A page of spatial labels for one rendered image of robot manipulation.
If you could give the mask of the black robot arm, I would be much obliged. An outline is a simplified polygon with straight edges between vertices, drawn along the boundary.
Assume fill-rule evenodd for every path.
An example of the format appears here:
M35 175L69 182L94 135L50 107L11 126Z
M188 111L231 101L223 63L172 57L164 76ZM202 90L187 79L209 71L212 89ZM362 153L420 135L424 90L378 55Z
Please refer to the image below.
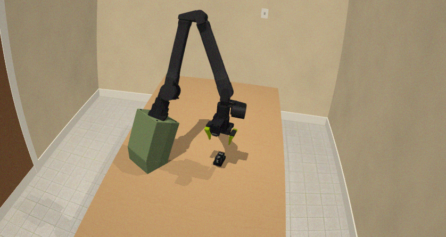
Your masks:
M161 86L158 97L156 97L155 102L152 104L152 108L148 112L148 115L158 120L165 121L168 116L167 112L169 111L169 100L179 99L181 89L178 85L179 83L174 82L179 82L188 33L192 22L196 22L220 96L220 102L217 104L217 113L213 116L213 122L210 125L212 136L217 137L220 135L221 129L226 130L229 126L230 117L222 117L229 116L230 112L231 117L244 119L247 105L243 102L230 100L230 96L234 94L234 90L222 61L210 22L208 21L208 15L202 10L195 10L179 14L178 19L178 28L165 83Z

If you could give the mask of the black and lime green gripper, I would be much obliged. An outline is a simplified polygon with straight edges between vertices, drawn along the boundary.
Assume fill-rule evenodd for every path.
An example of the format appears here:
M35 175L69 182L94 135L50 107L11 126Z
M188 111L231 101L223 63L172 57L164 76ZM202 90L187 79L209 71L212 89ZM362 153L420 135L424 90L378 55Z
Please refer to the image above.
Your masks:
M209 121L209 122L206 124L206 127L204 128L206 134L208 135L209 140L211 139L211 133L210 133L209 131L210 131L210 125L211 125L212 122L213 122L213 120L212 120L212 121ZM229 135L229 143L228 143L228 145L230 145L232 139L234 138L234 136L235 136L235 134L236 134L236 132L237 132L237 129L235 129L235 128L231 131L231 129L232 129L233 127L234 127L234 123L229 122L229 126L228 126L228 128L227 128L226 130L225 130L225 129L221 129L221 132L220 132L220 133L222 133L222 134Z

